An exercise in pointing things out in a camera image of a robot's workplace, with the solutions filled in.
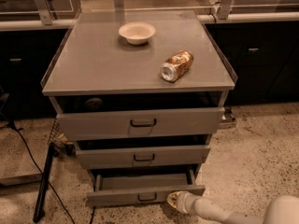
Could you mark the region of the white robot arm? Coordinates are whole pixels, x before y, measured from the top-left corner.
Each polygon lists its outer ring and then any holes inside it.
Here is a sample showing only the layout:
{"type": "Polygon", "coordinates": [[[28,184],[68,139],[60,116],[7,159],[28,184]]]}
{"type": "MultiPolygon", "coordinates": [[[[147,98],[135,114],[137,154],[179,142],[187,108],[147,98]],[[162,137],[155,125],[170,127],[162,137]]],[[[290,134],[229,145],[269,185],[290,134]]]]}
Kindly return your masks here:
{"type": "Polygon", "coordinates": [[[290,195],[282,195],[271,201],[264,217],[225,209],[209,198],[188,191],[172,192],[167,202],[182,214],[220,224],[299,224],[299,199],[290,195]]]}

